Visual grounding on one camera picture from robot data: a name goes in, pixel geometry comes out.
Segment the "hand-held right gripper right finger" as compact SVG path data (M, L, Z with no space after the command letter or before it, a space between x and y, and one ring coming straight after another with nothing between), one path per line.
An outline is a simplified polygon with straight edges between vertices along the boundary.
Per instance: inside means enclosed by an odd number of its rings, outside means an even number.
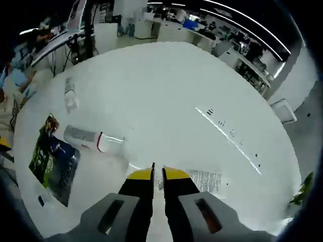
M173 241L250 241L252 231L237 212L209 192L200 192L188 173L163 167L165 214Z

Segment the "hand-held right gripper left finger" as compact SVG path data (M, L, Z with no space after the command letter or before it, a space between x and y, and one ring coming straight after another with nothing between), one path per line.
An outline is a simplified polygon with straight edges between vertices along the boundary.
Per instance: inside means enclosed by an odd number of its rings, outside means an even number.
M152 217L154 168L131 173L118 193L110 193L81 216L83 241L146 241Z

